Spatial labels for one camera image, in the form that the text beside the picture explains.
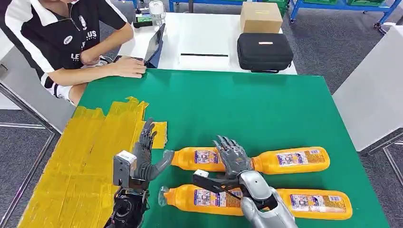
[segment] black carrying case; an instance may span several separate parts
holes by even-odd
[[[277,33],[242,33],[237,52],[240,67],[252,72],[278,73],[294,57],[286,36]]]

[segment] tablet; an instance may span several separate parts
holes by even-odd
[[[150,42],[148,43],[148,49],[145,54],[145,58],[136,58],[140,61],[144,60],[144,66],[147,68],[157,68],[158,67],[158,62],[160,60],[160,55],[161,55],[161,49],[163,45],[163,32],[165,30],[165,23],[162,24],[159,28],[159,30],[151,37]],[[119,60],[122,56],[117,56],[114,60],[116,62]]]

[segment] yellow tape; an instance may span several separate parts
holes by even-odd
[[[108,115],[79,106],[49,159],[19,228],[103,228],[113,208],[113,156],[132,151],[148,103],[128,97]],[[166,144],[166,122],[155,122],[153,148]]]

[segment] robotic arm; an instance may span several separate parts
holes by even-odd
[[[297,228],[295,218],[283,199],[260,173],[242,172],[239,183],[246,188],[240,201],[242,212],[255,228]]]
[[[236,141],[218,136],[214,141],[224,163],[227,179],[208,178],[208,172],[198,170],[193,174],[193,184],[214,193],[227,192],[241,201],[246,219],[255,228],[298,228],[295,218],[277,191],[263,176],[252,170],[250,158]],[[243,197],[229,190],[240,188]]]
[[[148,210],[148,186],[168,165],[171,164],[174,151],[165,150],[163,158],[155,165],[151,164],[151,149],[157,132],[153,119],[144,124],[139,141],[133,152],[122,151],[114,156],[113,184],[120,186],[114,195],[113,213],[105,228],[138,228],[143,221],[143,214]]]

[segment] robotic thumb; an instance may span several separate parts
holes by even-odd
[[[159,160],[155,165],[148,162],[144,162],[137,168],[138,176],[146,181],[154,180],[162,171],[168,167],[173,159],[175,151],[165,150],[163,152],[163,158]]]

